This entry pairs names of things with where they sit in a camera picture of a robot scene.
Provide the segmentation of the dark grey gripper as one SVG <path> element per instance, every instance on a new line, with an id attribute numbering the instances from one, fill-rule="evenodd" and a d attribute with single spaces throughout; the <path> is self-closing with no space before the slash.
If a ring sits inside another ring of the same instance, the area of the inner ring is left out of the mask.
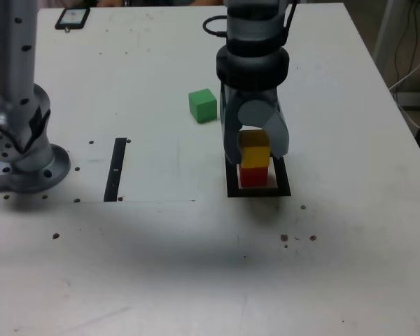
<path id="1" fill-rule="evenodd" d="M 247 92 L 222 83 L 220 120 L 225 156 L 233 165 L 242 161 L 242 150 L 239 147 L 242 125 L 264 130 L 274 157 L 283 157 L 288 153 L 290 137 L 276 89 Z"/>

